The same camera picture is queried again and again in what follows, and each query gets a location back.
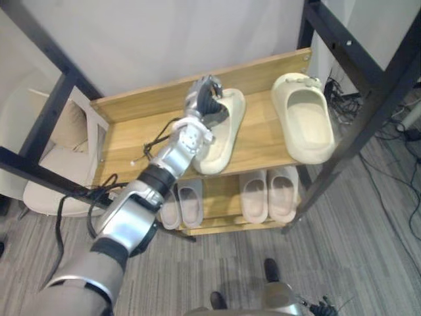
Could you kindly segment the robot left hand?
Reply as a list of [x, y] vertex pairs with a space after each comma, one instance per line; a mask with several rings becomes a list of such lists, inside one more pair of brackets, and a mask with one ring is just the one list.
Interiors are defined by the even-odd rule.
[[229, 111], [221, 103], [223, 87], [219, 78], [213, 75], [202, 76], [190, 87], [184, 113], [197, 117], [207, 128], [223, 123]]

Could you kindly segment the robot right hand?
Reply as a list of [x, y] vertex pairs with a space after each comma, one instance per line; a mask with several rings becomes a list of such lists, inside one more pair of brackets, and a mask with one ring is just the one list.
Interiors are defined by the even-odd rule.
[[310, 304], [309, 311], [315, 316], [338, 316], [338, 310], [327, 296], [322, 296], [318, 305]]

